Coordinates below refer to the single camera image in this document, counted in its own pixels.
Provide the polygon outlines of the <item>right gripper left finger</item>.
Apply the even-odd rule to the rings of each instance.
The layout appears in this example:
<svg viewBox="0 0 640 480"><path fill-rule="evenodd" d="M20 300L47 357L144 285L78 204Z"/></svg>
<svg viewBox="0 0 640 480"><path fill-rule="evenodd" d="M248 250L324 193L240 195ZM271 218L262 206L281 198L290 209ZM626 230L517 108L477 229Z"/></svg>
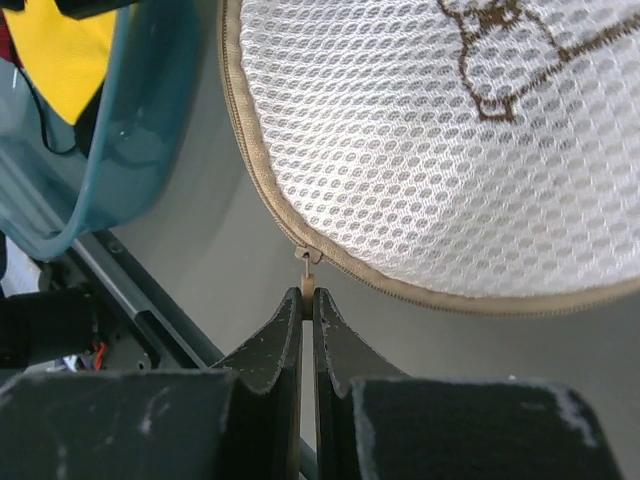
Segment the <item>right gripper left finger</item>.
<svg viewBox="0 0 640 480"><path fill-rule="evenodd" d="M288 289L266 324L210 370L210 479L299 477L303 313L300 289Z"/></svg>

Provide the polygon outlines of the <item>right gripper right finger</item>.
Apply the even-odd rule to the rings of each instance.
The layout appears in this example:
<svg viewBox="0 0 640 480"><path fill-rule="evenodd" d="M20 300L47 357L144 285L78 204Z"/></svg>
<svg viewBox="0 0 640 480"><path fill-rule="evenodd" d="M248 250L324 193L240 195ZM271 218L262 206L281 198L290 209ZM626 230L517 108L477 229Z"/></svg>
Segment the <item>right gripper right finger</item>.
<svg viewBox="0 0 640 480"><path fill-rule="evenodd" d="M319 477L359 479L352 382L407 374L347 325L326 288L313 294L312 325Z"/></svg>

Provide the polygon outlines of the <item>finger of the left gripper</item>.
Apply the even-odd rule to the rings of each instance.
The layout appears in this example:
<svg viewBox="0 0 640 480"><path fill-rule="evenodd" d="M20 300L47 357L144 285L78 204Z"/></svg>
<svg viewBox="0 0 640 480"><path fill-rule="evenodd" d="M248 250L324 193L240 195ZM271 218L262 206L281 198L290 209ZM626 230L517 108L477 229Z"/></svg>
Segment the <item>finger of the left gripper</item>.
<svg viewBox="0 0 640 480"><path fill-rule="evenodd" d="M60 13L75 20L102 15L140 2L141 0L55 0Z"/></svg>

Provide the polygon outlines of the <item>white mesh laundry bag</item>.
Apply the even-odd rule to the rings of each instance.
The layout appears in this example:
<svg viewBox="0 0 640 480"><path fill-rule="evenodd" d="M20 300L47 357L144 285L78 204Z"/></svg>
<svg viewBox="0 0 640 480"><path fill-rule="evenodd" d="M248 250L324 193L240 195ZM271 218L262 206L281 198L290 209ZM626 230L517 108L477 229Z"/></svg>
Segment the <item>white mesh laundry bag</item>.
<svg viewBox="0 0 640 480"><path fill-rule="evenodd" d="M240 153L300 255L496 315L639 289L635 1L223 1Z"/></svg>

